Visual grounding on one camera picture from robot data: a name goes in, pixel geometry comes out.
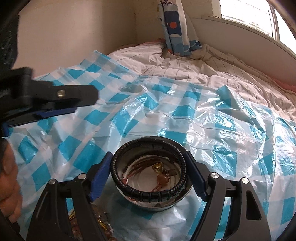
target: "black braided bracelet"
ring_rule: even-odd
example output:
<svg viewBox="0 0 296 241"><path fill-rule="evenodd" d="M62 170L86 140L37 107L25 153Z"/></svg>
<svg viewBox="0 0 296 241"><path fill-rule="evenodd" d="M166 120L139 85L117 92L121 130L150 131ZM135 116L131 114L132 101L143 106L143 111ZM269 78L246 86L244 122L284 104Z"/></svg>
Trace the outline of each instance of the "black braided bracelet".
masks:
<svg viewBox="0 0 296 241"><path fill-rule="evenodd" d="M124 165L126 168L126 163L122 163L124 158L129 159L129 163L132 163L135 159L137 159L135 153L139 153L141 148L144 149L141 153L142 156L154 154L157 156L169 157L170 160L180 166L180 180L173 188L159 192L144 192L134 189L122 182L122 178L120 178L121 175L118 173L118 167L123 169ZM178 148L178 145L165 141L165 138L158 139L157 137L143 137L124 144L114 154L110 169L112 178L122 193L140 202L168 201L179 194L187 181L186 164L182 155L182 150Z"/></svg>

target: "wall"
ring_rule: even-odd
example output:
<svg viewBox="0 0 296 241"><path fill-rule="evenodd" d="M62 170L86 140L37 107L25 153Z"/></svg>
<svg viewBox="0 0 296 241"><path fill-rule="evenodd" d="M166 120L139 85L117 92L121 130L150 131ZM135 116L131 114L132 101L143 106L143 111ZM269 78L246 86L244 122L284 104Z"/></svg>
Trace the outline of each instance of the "wall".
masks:
<svg viewBox="0 0 296 241"><path fill-rule="evenodd" d="M135 29L132 0L32 0L20 13L14 68L38 76L76 65L94 50L136 43Z"/></svg>
<svg viewBox="0 0 296 241"><path fill-rule="evenodd" d="M191 18L201 44L230 53L270 77L295 85L296 56L280 43L232 21Z"/></svg>
<svg viewBox="0 0 296 241"><path fill-rule="evenodd" d="M158 0L133 0L136 13L137 42L139 44L163 37L160 21L157 19L158 2ZM184 11L191 18L213 15L212 0L182 0L182 4Z"/></svg>

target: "window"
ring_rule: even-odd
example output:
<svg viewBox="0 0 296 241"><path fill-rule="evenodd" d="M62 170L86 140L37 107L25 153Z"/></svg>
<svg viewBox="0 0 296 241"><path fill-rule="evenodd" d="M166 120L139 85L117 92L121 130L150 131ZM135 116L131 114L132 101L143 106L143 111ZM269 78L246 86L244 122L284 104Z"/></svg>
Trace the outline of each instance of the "window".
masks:
<svg viewBox="0 0 296 241"><path fill-rule="evenodd" d="M245 24L296 53L296 40L280 14L266 0L220 0L222 18Z"/></svg>

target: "bed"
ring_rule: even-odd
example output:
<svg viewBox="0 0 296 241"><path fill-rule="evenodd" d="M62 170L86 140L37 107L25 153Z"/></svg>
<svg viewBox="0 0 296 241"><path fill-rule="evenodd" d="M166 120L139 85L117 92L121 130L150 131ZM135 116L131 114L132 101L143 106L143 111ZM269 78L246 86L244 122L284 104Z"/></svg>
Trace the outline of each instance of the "bed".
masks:
<svg viewBox="0 0 296 241"><path fill-rule="evenodd" d="M190 57L175 56L162 42L97 51L79 65L37 78L55 85L92 84L95 106L10 129L23 194L21 234L50 178L71 180L99 163L107 151L141 136L173 139L223 177L248 177L275 240L295 209L296 125L293 91L236 59L203 45ZM72 209L71 200L67 201ZM110 215L119 240L189 240L205 203L191 190L159 213L121 196L109 178L96 204ZM216 240L223 237L225 199Z"/></svg>

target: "curtain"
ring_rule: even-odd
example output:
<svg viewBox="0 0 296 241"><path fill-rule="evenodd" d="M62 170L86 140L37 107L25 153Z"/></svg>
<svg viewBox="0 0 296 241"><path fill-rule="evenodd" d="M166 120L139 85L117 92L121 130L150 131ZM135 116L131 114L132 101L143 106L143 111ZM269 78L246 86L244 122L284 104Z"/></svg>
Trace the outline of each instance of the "curtain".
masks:
<svg viewBox="0 0 296 241"><path fill-rule="evenodd" d="M192 50L202 47L181 0L159 0L158 8L170 53L188 56Z"/></svg>

